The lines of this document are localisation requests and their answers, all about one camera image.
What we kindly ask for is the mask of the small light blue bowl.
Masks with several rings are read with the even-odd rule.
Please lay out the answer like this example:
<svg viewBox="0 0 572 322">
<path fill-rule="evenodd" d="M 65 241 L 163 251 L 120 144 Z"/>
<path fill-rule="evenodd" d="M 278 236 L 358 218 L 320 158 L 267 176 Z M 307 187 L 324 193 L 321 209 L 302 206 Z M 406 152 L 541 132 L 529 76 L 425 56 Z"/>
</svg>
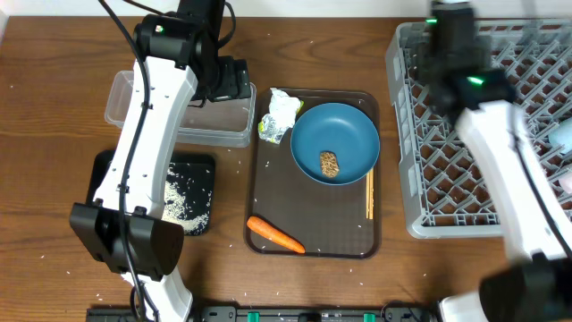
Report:
<svg viewBox="0 0 572 322">
<path fill-rule="evenodd" d="M 566 155 L 572 145 L 572 119 L 559 123 L 558 127 L 549 134 L 549 143 L 554 148 L 560 148 L 560 154 Z"/>
</svg>

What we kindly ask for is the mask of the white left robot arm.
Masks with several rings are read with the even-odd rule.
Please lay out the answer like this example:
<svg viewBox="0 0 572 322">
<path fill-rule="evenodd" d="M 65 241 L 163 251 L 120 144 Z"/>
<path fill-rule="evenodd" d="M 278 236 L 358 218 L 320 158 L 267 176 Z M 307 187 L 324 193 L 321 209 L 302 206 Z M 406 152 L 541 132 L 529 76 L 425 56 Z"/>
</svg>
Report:
<svg viewBox="0 0 572 322">
<path fill-rule="evenodd" d="M 73 205 L 70 225 L 93 259 L 131 283 L 138 321 L 185 321 L 191 311 L 177 267 L 184 232 L 163 220 L 164 186 L 186 110 L 251 95 L 246 62 L 219 55 L 232 11 L 224 0 L 182 1 L 148 9 L 123 34 L 135 57 L 129 109 L 102 182 Z"/>
</svg>

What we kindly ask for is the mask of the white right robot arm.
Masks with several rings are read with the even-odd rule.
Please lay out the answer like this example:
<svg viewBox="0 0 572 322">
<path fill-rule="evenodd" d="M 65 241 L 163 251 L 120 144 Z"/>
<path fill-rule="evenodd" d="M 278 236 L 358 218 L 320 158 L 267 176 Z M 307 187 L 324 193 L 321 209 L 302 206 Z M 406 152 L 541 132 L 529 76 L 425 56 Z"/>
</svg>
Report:
<svg viewBox="0 0 572 322">
<path fill-rule="evenodd" d="M 442 321 L 571 318 L 571 221 L 533 150 L 517 92 L 477 36 L 468 1 L 430 4 L 419 79 L 475 160 L 500 219 L 508 268 L 438 304 Z"/>
</svg>

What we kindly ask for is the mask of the pink small bowl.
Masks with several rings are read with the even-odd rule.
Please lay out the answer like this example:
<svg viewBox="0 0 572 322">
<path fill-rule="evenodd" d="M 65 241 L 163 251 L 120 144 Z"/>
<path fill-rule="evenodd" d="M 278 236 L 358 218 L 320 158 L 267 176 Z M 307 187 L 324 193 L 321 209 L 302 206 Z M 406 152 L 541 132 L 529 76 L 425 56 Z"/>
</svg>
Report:
<svg viewBox="0 0 572 322">
<path fill-rule="evenodd" d="M 559 186 L 565 191 L 567 194 L 572 193 L 572 173 L 563 174 L 558 179 Z"/>
</svg>

